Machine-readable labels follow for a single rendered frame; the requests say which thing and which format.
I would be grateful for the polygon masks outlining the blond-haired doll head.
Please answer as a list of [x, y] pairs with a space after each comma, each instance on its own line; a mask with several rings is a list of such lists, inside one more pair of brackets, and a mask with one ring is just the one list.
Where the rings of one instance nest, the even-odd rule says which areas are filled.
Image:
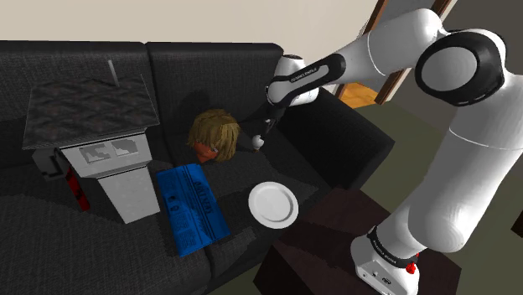
[[241, 128], [230, 113], [209, 109], [194, 119], [187, 145], [194, 149], [201, 163], [220, 163], [233, 158], [240, 133]]

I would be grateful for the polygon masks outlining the black fabric sofa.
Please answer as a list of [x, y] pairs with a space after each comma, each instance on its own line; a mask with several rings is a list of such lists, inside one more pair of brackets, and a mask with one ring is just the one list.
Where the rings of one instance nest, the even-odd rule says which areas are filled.
[[[0, 41], [0, 295], [208, 295], [259, 264], [279, 230], [247, 207], [255, 184], [275, 180], [309, 212], [334, 187], [358, 189], [394, 142], [328, 91], [285, 112], [259, 153], [265, 85], [282, 49], [276, 44]], [[157, 213], [125, 224], [93, 179], [80, 183], [82, 211], [66, 183], [46, 181], [32, 154], [31, 90], [44, 82], [143, 80], [146, 134], [155, 174], [192, 163], [187, 136], [195, 116], [228, 111], [241, 135], [234, 157], [203, 170], [230, 235], [181, 257], [168, 219]]]

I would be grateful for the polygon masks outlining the white round plate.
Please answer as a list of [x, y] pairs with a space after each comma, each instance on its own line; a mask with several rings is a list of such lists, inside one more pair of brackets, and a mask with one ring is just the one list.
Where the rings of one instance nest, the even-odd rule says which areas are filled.
[[248, 207], [253, 218], [270, 229], [284, 229], [298, 218], [298, 200], [285, 185], [263, 182], [249, 193]]

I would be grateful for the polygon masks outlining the dark robot stand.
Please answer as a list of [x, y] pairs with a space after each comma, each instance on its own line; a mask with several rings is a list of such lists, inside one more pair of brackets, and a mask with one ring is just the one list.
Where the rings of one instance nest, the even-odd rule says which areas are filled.
[[262, 295], [379, 295], [358, 278], [350, 244], [388, 215], [360, 190], [333, 189], [272, 244], [254, 284]]

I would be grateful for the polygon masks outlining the red and black flat box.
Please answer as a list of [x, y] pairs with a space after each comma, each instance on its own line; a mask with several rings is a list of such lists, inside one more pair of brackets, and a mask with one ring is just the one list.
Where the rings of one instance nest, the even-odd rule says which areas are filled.
[[68, 167], [67, 173], [65, 175], [65, 179], [67, 181], [67, 184], [70, 187], [70, 190], [72, 194], [75, 196], [75, 199], [77, 203], [79, 204], [80, 208], [83, 211], [87, 211], [90, 209], [90, 204], [85, 196], [85, 192], [80, 186], [80, 183], [75, 176], [75, 173], [73, 171], [72, 167]]

